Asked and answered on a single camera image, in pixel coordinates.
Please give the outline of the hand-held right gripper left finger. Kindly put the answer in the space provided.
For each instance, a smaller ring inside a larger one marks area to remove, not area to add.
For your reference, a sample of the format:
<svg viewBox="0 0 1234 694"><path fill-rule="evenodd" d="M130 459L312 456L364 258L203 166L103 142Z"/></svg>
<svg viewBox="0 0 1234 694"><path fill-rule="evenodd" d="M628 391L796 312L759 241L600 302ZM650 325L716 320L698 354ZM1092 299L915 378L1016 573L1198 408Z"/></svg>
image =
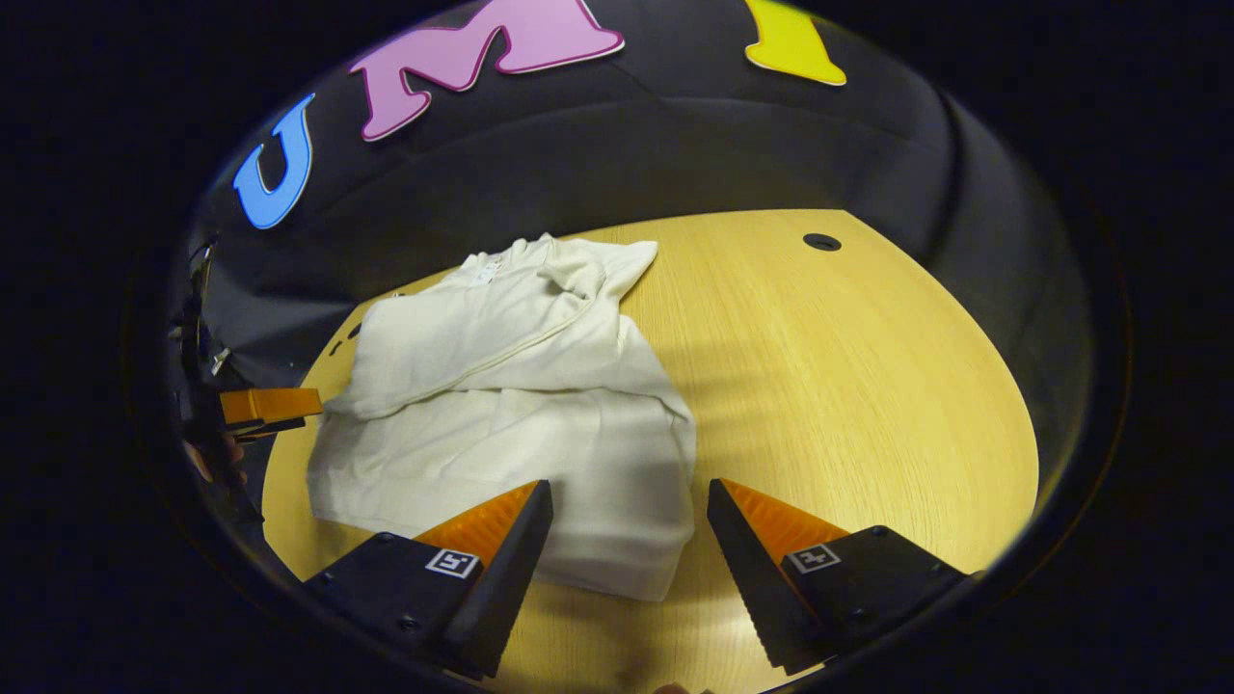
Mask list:
<svg viewBox="0 0 1234 694"><path fill-rule="evenodd" d="M550 482L524 483L413 538L374 533L305 587L397 654L484 680L499 671L552 519Z"/></svg>

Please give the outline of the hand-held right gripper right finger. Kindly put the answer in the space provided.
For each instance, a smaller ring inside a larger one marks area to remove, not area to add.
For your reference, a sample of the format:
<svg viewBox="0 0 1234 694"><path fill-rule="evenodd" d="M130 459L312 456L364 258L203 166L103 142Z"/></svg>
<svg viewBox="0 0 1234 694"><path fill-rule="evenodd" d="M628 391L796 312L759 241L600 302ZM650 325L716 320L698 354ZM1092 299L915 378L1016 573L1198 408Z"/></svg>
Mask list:
<svg viewBox="0 0 1234 694"><path fill-rule="evenodd" d="M891 633L970 575L886 524L849 532L714 478L707 520L771 666L798 675Z"/></svg>

